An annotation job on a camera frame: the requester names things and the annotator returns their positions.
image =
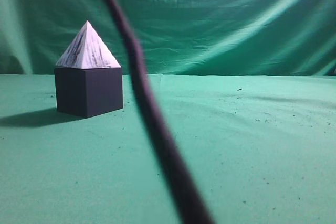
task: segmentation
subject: black cube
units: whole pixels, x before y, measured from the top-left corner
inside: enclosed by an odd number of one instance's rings
[[[57,111],[90,118],[123,108],[122,68],[55,68]]]

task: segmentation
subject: green fabric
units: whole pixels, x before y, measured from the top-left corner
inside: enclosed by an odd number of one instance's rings
[[[335,222],[336,77],[149,77],[217,223]],[[129,77],[82,120],[54,83],[0,76],[0,223],[179,223]]]
[[[119,0],[149,73],[324,75],[336,0]],[[128,73],[102,0],[0,0],[0,73],[52,74],[89,20]]]

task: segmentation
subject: marble texture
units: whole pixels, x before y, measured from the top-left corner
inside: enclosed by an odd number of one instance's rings
[[[121,67],[89,21],[85,22],[56,66],[80,69]]]

